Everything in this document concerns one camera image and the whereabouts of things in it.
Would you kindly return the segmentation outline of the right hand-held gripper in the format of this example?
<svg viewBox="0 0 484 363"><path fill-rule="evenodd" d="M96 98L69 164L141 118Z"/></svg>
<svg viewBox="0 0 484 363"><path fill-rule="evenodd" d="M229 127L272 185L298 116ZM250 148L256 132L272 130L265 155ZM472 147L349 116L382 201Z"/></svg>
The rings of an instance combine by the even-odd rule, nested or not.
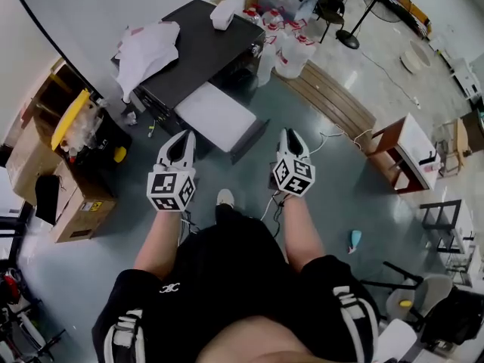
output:
<svg viewBox="0 0 484 363"><path fill-rule="evenodd" d="M283 128L277 147L277 163L271 173L278 191L303 197L315 183L315 167L302 161L309 158L309 148L294 129Z"/></svg>

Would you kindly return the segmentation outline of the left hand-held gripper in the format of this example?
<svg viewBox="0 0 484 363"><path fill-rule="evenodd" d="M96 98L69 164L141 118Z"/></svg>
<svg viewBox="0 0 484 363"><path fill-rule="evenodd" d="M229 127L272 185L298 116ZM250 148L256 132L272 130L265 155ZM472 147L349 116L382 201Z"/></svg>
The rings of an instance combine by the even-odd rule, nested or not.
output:
<svg viewBox="0 0 484 363"><path fill-rule="evenodd" d="M196 185L194 163L196 137L191 130L172 136L161 148L157 164L148 173L146 195L155 210L182 213Z"/></svg>

